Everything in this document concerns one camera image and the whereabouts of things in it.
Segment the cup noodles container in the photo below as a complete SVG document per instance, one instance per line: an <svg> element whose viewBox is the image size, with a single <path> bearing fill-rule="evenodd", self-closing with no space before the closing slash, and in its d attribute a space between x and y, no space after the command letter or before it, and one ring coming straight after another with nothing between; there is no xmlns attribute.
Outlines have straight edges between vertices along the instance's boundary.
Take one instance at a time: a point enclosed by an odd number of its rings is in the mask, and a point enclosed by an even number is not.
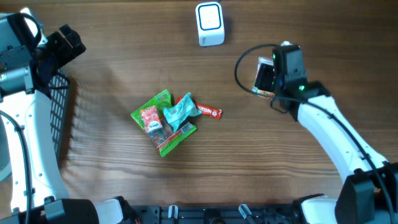
<svg viewBox="0 0 398 224"><path fill-rule="evenodd" d="M269 58L259 57L257 73L252 87L252 91L259 96L271 99L274 94L274 64Z"/></svg>

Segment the red Nescafe stick sachet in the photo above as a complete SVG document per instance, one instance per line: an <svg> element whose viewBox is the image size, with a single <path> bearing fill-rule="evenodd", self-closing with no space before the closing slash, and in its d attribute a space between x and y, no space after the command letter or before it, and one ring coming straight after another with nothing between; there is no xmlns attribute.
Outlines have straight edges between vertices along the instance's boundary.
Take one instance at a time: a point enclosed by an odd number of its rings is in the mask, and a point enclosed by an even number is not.
<svg viewBox="0 0 398 224"><path fill-rule="evenodd" d="M220 119L221 117L221 110L219 109L215 109L206 105L201 105L199 103L194 102L194 104L196 105L196 107L201 111L201 114L205 114L207 116L212 116L216 119Z"/></svg>

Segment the teal snack wrapper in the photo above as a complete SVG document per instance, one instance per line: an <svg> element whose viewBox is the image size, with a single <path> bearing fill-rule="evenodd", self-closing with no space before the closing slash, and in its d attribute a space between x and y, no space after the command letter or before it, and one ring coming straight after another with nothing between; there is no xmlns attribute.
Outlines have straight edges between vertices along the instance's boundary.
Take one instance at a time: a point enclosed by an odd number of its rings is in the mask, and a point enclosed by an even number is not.
<svg viewBox="0 0 398 224"><path fill-rule="evenodd" d="M188 118L201 115L188 92L175 106L164 108L163 114L174 132L178 131L180 125Z"/></svg>

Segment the green candy bag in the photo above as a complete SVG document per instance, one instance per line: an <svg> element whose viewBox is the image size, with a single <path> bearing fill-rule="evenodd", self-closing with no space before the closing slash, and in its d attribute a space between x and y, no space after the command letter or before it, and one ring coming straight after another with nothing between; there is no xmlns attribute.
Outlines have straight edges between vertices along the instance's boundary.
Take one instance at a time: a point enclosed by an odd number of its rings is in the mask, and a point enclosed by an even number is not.
<svg viewBox="0 0 398 224"><path fill-rule="evenodd" d="M163 114L164 108L171 107L172 95L168 90L163 90L131 113L132 119L149 136L161 157L165 157L197 130L195 125L184 121L179 129L174 131Z"/></svg>

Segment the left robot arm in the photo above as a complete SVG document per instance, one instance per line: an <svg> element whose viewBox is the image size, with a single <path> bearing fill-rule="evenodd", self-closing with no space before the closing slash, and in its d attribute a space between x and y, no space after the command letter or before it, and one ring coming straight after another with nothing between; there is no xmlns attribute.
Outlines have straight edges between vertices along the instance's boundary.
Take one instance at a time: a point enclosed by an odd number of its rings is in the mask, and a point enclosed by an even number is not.
<svg viewBox="0 0 398 224"><path fill-rule="evenodd" d="M1 17L1 126L9 151L12 215L4 223L121 223L116 198L71 199L53 143L52 99L60 69L86 50L76 31L61 26L45 35L29 9Z"/></svg>

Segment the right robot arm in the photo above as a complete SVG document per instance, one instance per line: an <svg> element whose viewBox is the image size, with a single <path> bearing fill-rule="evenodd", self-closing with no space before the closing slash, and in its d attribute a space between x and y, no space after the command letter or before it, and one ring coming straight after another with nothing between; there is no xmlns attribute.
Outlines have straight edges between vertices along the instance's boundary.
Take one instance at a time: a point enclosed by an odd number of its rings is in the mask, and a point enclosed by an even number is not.
<svg viewBox="0 0 398 224"><path fill-rule="evenodd" d="M314 136L343 182L338 198L314 196L300 204L304 222L397 223L397 164L360 136L320 81L308 81L300 46L271 47L266 91Z"/></svg>

